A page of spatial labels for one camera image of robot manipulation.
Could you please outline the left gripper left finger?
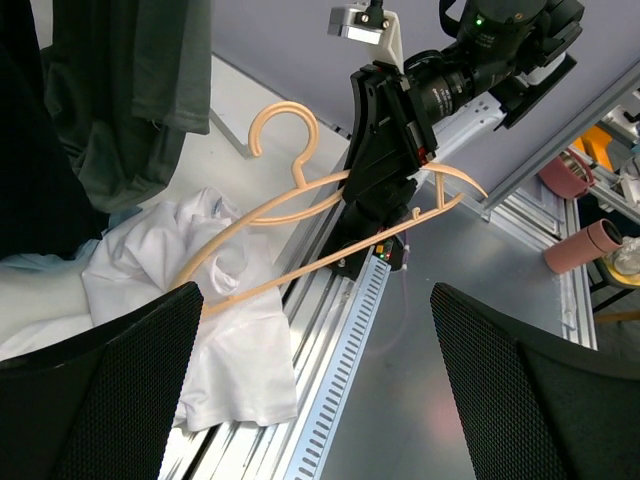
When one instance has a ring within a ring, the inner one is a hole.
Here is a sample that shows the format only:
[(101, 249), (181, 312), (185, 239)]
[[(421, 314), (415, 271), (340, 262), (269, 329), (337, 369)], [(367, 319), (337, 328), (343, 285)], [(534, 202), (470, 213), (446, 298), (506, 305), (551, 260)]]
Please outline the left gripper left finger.
[(188, 282), (2, 361), (2, 478), (157, 478), (202, 306)]

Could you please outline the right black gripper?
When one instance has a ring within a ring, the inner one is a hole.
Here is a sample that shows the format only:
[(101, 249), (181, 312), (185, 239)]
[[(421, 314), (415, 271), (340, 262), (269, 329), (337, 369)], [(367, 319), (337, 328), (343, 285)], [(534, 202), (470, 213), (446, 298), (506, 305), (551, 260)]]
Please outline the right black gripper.
[(438, 146), (414, 76), (380, 60), (373, 65), (350, 77), (354, 126), (345, 163), (347, 203), (413, 175), (435, 159)]

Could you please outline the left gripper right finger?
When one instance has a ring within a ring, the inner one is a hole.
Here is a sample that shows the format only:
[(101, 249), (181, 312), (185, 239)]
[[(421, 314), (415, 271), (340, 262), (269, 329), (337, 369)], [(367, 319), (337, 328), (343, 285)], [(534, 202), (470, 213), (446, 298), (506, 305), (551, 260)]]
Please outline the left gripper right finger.
[(430, 305), (479, 479), (636, 479), (639, 365), (434, 286)]

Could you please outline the white t shirt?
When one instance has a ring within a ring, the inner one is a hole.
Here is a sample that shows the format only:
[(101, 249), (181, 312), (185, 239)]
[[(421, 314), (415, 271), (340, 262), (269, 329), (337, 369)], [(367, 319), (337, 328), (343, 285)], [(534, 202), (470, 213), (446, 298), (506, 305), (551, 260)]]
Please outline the white t shirt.
[[(9, 359), (105, 324), (159, 298), (188, 260), (240, 218), (221, 193), (202, 189), (162, 201), (108, 232), (82, 272), (89, 310), (46, 319), (1, 345)], [(270, 286), (267, 238), (242, 229), (196, 270), (204, 297), (174, 422), (197, 432), (227, 421), (270, 426), (296, 416), (295, 377), (282, 366), (289, 321), (280, 292)]]

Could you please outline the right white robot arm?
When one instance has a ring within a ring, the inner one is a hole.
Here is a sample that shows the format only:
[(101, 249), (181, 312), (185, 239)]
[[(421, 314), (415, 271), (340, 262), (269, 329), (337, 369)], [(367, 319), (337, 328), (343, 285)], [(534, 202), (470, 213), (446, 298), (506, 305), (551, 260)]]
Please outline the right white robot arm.
[(408, 212), (417, 172), (435, 158), (435, 126), (487, 93), (502, 125), (524, 117), (573, 67), (581, 34), (577, 1), (469, 1), (459, 19), (438, 5), (443, 50), (401, 52), (399, 23), (379, 1), (331, 10), (328, 32), (365, 43), (370, 62), (351, 76), (354, 127), (342, 182), (344, 209), (322, 255), (355, 279), (366, 254), (356, 244), (391, 232)]

